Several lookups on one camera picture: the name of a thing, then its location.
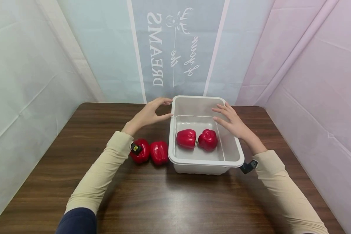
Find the finger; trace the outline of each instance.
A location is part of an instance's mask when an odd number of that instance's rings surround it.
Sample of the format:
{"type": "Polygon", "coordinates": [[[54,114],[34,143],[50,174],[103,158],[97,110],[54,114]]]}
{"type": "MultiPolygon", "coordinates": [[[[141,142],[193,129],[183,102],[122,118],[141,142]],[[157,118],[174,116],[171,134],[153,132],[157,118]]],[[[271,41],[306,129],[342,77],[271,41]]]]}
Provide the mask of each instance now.
{"type": "Polygon", "coordinates": [[[231,111],[234,111],[234,112],[235,112],[235,110],[230,106],[230,104],[229,104],[228,102],[225,102],[225,106],[226,106],[228,109],[230,109],[231,111]]]}
{"type": "Polygon", "coordinates": [[[213,117],[213,120],[216,121],[219,125],[223,126],[224,128],[228,129],[229,123],[226,122],[225,120],[218,118],[218,117],[213,117]]]}
{"type": "Polygon", "coordinates": [[[222,106],[220,104],[217,104],[217,107],[220,108],[220,109],[226,110],[226,111],[229,110],[226,106],[222,106]]]}
{"type": "Polygon", "coordinates": [[[160,115],[160,116],[157,116],[156,121],[158,122],[158,121],[167,120],[167,119],[169,119],[172,116],[173,116],[172,113],[169,113],[169,114],[166,114],[166,115],[160,115]]]}
{"type": "Polygon", "coordinates": [[[168,102],[168,103],[171,103],[173,100],[172,99],[170,99],[170,98],[163,98],[163,97],[158,97],[158,98],[156,98],[154,101],[153,101],[153,103],[154,103],[154,105],[156,106],[156,107],[159,107],[161,104],[164,104],[164,103],[166,103],[166,102],[168,102]]]}
{"type": "Polygon", "coordinates": [[[223,110],[223,109],[219,109],[219,108],[212,108],[212,110],[213,110],[214,112],[221,113],[221,114],[223,114],[224,116],[226,116],[228,119],[230,119],[230,118],[229,118],[230,114],[229,114],[228,111],[223,110]]]}

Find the white plastic container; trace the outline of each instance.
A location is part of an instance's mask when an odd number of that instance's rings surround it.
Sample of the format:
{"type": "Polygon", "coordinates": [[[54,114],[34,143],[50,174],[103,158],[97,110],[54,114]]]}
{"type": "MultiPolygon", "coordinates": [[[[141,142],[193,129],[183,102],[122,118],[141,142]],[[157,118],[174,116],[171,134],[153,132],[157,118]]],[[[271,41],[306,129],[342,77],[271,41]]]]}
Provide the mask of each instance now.
{"type": "Polygon", "coordinates": [[[244,155],[239,140],[224,127],[217,124],[214,116],[226,120],[212,108],[224,105],[219,97],[175,96],[172,103],[169,135],[169,159],[178,173],[221,175],[232,167],[244,163],[244,155]],[[176,134],[185,129],[193,129],[197,138],[205,129],[214,130],[218,137],[217,148],[207,152],[197,146],[193,150],[183,149],[176,143],[176,134]]]}

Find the beige sleeve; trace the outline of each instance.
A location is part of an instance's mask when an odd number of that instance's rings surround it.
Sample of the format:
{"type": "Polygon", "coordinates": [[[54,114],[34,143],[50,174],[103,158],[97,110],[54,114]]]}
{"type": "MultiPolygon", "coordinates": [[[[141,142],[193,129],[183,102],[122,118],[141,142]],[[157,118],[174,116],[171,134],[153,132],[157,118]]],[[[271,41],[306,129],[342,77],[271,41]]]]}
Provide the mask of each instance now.
{"type": "Polygon", "coordinates": [[[285,165],[276,152],[269,150],[253,158],[258,162],[256,172],[259,179],[277,200],[291,233],[328,233],[308,199],[287,174],[285,165]]]}
{"type": "Polygon", "coordinates": [[[66,205],[65,213],[78,207],[85,207],[95,214],[120,165],[129,157],[133,137],[115,132],[107,147],[79,182],[66,205]]]}

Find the person's left hand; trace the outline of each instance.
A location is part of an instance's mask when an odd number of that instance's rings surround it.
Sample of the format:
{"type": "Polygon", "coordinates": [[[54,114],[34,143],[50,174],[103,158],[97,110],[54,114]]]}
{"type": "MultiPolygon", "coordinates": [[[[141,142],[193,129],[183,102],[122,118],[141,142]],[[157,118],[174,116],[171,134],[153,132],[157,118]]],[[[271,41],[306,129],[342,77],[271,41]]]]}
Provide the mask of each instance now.
{"type": "Polygon", "coordinates": [[[169,106],[172,103],[172,99],[170,98],[163,98],[159,97],[153,101],[147,103],[141,111],[139,111],[133,119],[126,123],[125,127],[122,129],[121,132],[127,133],[131,136],[142,127],[150,124],[157,123],[159,121],[163,121],[169,119],[173,114],[169,113],[166,115],[158,116],[156,115],[155,111],[158,109],[159,106],[165,105],[169,106]]]}

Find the red bell pepper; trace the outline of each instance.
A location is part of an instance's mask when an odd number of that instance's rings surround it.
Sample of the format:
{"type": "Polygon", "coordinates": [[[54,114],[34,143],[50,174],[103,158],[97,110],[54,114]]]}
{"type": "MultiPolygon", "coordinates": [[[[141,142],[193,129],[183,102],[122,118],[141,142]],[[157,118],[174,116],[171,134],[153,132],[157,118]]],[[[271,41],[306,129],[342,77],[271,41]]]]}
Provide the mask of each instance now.
{"type": "Polygon", "coordinates": [[[200,134],[198,141],[201,148],[206,151],[212,151],[217,147],[218,143],[216,132],[206,129],[200,134]]]}
{"type": "Polygon", "coordinates": [[[152,142],[150,148],[155,165],[160,166],[168,162],[168,144],[165,141],[152,142]]]}
{"type": "Polygon", "coordinates": [[[187,149],[193,149],[195,148],[197,133],[192,129],[185,129],[185,130],[179,131],[176,134],[175,140],[179,146],[187,149]]]}
{"type": "Polygon", "coordinates": [[[133,151],[130,151],[130,156],[133,158],[134,162],[141,164],[146,162],[150,157],[150,145],[145,139],[138,139],[134,141],[134,144],[141,146],[142,150],[138,155],[133,151]]]}

